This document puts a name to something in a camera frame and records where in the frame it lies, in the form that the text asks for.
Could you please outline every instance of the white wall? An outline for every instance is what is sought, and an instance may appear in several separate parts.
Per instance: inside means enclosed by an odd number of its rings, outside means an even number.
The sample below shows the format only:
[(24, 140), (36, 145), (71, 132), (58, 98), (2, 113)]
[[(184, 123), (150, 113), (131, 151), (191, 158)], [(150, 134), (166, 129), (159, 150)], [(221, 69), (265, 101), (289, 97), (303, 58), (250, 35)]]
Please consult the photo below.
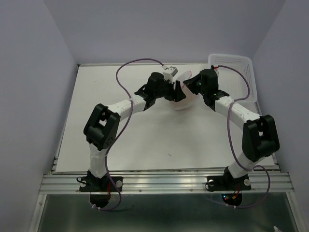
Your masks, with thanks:
[(44, 0), (78, 63), (253, 57), (283, 0)]
[(0, 3), (0, 231), (27, 231), (77, 66), (42, 0)]
[(253, 58), (264, 114), (276, 119), (277, 159), (309, 220), (309, 1), (287, 0)]

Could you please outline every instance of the robotic arm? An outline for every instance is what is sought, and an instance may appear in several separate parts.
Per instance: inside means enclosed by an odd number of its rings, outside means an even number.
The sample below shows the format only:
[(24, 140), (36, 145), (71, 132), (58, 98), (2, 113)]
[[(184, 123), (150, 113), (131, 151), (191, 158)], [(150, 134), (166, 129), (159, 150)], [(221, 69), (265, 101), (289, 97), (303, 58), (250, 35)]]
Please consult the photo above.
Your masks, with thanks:
[(103, 191), (106, 182), (106, 155), (113, 145), (120, 121), (130, 115), (149, 109), (158, 98), (179, 102), (185, 99), (179, 81), (173, 83), (173, 77), (178, 72), (175, 67), (162, 66), (163, 73), (153, 72), (132, 99), (104, 106), (95, 106), (84, 128), (86, 140), (90, 147), (90, 167), (86, 177), (82, 177), (81, 183), (87, 186), (80, 191)]
[[(201, 94), (207, 106), (228, 117), (228, 111), (234, 100), (219, 89), (218, 74), (214, 69), (204, 69), (195, 77), (183, 82), (194, 94)], [(279, 139), (272, 116), (261, 116), (247, 110), (238, 103), (231, 108), (230, 120), (243, 130), (242, 153), (225, 169), (223, 176), (208, 176), (208, 191), (250, 190), (245, 183), (247, 173), (267, 156), (279, 150)]]
[[(172, 78), (177, 73), (174, 67), (163, 66), (163, 74), (153, 72), (147, 84), (143, 85), (130, 100), (104, 106), (98, 104), (85, 128), (84, 134), (91, 150), (91, 163), (87, 176), (82, 180), (91, 186), (91, 191), (101, 190), (102, 180), (106, 177), (105, 157), (113, 145), (119, 122), (130, 115), (150, 108), (158, 98), (179, 102), (185, 98), (179, 81), (175, 88)], [(233, 99), (219, 89), (218, 74), (214, 69), (204, 69), (195, 77), (183, 82), (194, 94), (201, 94), (207, 106), (212, 110), (228, 116), (229, 106)], [(243, 130), (242, 153), (235, 161), (226, 167), (224, 175), (208, 176), (208, 191), (228, 191), (241, 186), (242, 190), (250, 190), (247, 173), (253, 166), (279, 149), (279, 140), (273, 117), (253, 113), (238, 103), (231, 109), (230, 119)]]

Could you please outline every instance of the white tabletop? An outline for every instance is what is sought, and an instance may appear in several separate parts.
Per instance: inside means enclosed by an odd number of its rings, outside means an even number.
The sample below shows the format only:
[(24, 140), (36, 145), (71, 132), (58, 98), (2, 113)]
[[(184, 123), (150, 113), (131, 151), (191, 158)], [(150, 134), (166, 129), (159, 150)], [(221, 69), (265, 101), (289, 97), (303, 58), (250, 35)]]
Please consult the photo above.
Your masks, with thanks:
[[(207, 64), (174, 66), (179, 74), (191, 70), (193, 75), (208, 67)], [(83, 129), (94, 106), (127, 99), (115, 80), (118, 67), (79, 68), (56, 172), (88, 170), (89, 147)], [(162, 68), (159, 65), (131, 65), (120, 71), (119, 78), (129, 92), (134, 93), (147, 82), (152, 72), (162, 72)], [(220, 89), (229, 92), (231, 81), (220, 78)], [(253, 103), (244, 106), (256, 112)], [(119, 131), (124, 123), (125, 120), (120, 123)], [(231, 123), (231, 134), (235, 151), (240, 154), (242, 131)], [(202, 99), (183, 111), (175, 111), (167, 100), (158, 99), (147, 111), (133, 115), (108, 156), (112, 171), (217, 168), (226, 167), (233, 161), (226, 117), (211, 110)], [(274, 161), (268, 157), (261, 164), (274, 165)]]

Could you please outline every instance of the bolt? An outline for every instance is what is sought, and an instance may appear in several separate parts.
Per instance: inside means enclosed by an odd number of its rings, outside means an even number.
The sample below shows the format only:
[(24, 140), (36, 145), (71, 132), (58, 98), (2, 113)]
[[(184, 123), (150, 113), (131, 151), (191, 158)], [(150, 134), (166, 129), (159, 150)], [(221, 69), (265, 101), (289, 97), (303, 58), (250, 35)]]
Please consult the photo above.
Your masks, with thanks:
[(84, 188), (86, 186), (86, 184), (80, 183), (79, 184), (80, 187)]
[(243, 183), (245, 184), (245, 186), (249, 186), (249, 185), (250, 185), (250, 180), (245, 179), (245, 180), (243, 181)]
[(208, 185), (209, 185), (210, 187), (213, 187), (213, 186), (214, 186), (214, 180), (209, 180), (209, 181), (208, 181)]
[(116, 186), (117, 186), (117, 188), (120, 188), (120, 187), (122, 186), (122, 182), (121, 182), (121, 180), (117, 180), (117, 182), (116, 182)]

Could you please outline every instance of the white plastic basket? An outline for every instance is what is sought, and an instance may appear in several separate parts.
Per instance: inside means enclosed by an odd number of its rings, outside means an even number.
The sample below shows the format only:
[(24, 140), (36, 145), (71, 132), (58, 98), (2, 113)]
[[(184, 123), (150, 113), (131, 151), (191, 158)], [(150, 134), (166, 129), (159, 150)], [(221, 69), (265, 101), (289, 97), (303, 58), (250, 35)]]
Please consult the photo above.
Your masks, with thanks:
[[(248, 57), (210, 54), (208, 57), (209, 68), (211, 65), (225, 65), (236, 69), (244, 75), (250, 86), (250, 96), (242, 102), (256, 102), (257, 93), (252, 61)], [(219, 68), (219, 89), (227, 92), (233, 99), (243, 98), (248, 94), (248, 89), (243, 79), (236, 72)]]

